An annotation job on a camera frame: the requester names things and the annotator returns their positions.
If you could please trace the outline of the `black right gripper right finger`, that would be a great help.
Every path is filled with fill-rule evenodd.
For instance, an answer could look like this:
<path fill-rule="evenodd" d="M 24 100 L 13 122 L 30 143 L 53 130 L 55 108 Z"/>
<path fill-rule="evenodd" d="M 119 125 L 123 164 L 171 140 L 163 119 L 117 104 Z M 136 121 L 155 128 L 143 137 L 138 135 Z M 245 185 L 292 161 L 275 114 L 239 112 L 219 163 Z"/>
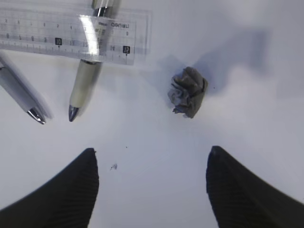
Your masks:
<path fill-rule="evenodd" d="M 206 169 L 206 192 L 220 228 L 302 228 L 304 205 L 268 184 L 220 146 Z"/>

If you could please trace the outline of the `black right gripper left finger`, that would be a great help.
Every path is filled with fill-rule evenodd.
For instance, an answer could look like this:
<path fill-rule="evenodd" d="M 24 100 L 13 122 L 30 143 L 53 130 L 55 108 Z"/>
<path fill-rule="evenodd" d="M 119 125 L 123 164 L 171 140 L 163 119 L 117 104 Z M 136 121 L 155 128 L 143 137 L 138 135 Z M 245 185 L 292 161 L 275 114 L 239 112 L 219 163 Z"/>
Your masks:
<path fill-rule="evenodd" d="M 2 228 L 86 228 L 99 190 L 93 148 L 85 149 L 51 180 L 1 209 Z"/>

